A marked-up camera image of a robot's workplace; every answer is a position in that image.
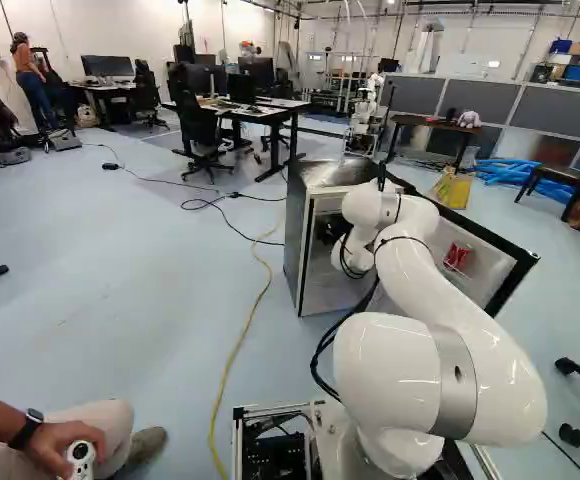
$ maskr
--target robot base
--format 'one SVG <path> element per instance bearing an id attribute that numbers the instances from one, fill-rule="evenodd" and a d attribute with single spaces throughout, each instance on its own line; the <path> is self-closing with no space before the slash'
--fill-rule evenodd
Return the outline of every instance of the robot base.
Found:
<path id="1" fill-rule="evenodd" d="M 304 417 L 310 425 L 298 417 Z M 292 424 L 293 418 L 299 423 Z M 282 424 L 289 431 L 293 429 L 291 425 L 305 424 L 305 434 L 269 436 L 268 431 L 278 432 L 275 428 Z M 270 408 L 235 407 L 231 463 L 233 480 L 281 478 L 282 474 L 288 480 L 394 479 L 368 459 L 345 409 L 329 398 Z M 486 478 L 499 477 L 486 475 Z M 474 477 L 456 444 L 448 440 L 441 458 L 417 479 L 474 480 Z"/>
<path id="2" fill-rule="evenodd" d="M 367 455 L 373 447 L 358 432 L 340 403 L 326 400 L 312 403 L 311 416 L 314 436 L 324 480 L 392 480 L 417 478 L 439 458 L 443 439 L 419 432 L 399 431 L 391 440 L 391 449 L 398 452 L 393 458 L 387 452 L 393 475 L 380 469 Z"/>

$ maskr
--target blue bin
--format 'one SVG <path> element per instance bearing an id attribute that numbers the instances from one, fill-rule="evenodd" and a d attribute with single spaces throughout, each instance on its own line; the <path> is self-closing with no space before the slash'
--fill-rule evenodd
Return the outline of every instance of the blue bin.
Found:
<path id="1" fill-rule="evenodd" d="M 563 78 L 580 82 L 580 65 L 568 65 Z"/>
<path id="2" fill-rule="evenodd" d="M 571 45 L 572 40 L 555 40 L 550 45 L 550 53 L 568 53 Z"/>

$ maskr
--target extension cord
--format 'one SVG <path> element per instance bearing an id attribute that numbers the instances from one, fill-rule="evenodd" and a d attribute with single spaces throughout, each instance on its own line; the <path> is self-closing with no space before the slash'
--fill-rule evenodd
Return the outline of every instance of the extension cord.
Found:
<path id="1" fill-rule="evenodd" d="M 216 398 L 215 403 L 214 403 L 214 409 L 212 411 L 212 418 L 210 420 L 210 431 L 208 432 L 208 446 L 210 447 L 210 451 L 212 452 L 212 458 L 214 460 L 214 464 L 217 467 L 217 470 L 219 471 L 219 474 L 221 475 L 221 478 L 223 480 L 229 480 L 229 477 L 228 477 L 228 474 L 226 473 L 226 469 L 223 466 L 223 463 L 221 462 L 221 459 L 219 458 L 219 453 L 217 452 L 217 447 L 215 445 L 214 430 L 215 430 L 215 424 L 217 422 L 217 415 L 219 414 L 219 409 L 221 408 L 223 394 L 224 394 L 225 389 L 226 389 L 226 384 L 228 383 L 228 377 L 230 376 L 230 371 L 232 370 L 232 365 L 234 364 L 234 361 L 237 358 L 237 354 L 239 353 L 239 350 L 241 349 L 241 346 L 243 345 L 243 342 L 246 339 L 246 335 L 248 334 L 248 330 L 250 330 L 250 326 L 252 325 L 252 320 L 254 319 L 254 314 L 257 311 L 257 307 L 261 303 L 263 296 L 266 294 L 266 292 L 270 288 L 270 285 L 272 284 L 272 277 L 273 277 L 272 267 L 270 267 L 268 262 L 266 262 L 263 258 L 261 258 L 257 255 L 255 247 L 257 246 L 258 242 L 269 237 L 274 232 L 279 230 L 279 227 L 283 223 L 283 219 L 284 219 L 284 217 L 281 217 L 279 219 L 279 222 L 277 223 L 276 227 L 274 227 L 269 232 L 266 232 L 263 235 L 257 237 L 257 239 L 254 242 L 252 242 L 252 247 L 250 247 L 250 250 L 252 251 L 252 256 L 259 263 L 261 263 L 264 267 L 266 267 L 266 270 L 268 271 L 268 281 L 266 282 L 266 285 L 261 290 L 261 292 L 259 292 L 259 295 L 257 295 L 257 299 L 255 300 L 254 305 L 252 306 L 252 310 L 250 311 L 250 316 L 248 317 L 248 321 L 244 325 L 243 330 L 241 331 L 241 335 L 239 335 L 239 338 L 237 339 L 237 343 L 235 343 L 234 347 L 230 351 L 230 355 L 228 355 L 228 361 L 226 362 L 225 367 L 223 369 L 223 375 L 221 376 L 221 383 L 219 384 L 219 393 L 217 394 L 217 398 Z"/>

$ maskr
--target knee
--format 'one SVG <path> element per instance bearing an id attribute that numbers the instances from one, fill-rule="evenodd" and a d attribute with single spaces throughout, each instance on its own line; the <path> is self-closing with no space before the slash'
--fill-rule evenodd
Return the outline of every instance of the knee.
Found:
<path id="1" fill-rule="evenodd" d="M 134 408 L 126 400 L 109 400 L 110 415 L 124 424 L 134 423 Z"/>

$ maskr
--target long hair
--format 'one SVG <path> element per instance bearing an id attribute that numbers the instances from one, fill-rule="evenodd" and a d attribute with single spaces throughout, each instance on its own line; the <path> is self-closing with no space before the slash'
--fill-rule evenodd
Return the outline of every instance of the long hair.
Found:
<path id="1" fill-rule="evenodd" d="M 17 32 L 12 36 L 12 44 L 10 45 L 10 53 L 17 51 L 17 47 L 22 43 L 28 41 L 28 36 L 23 32 Z"/>

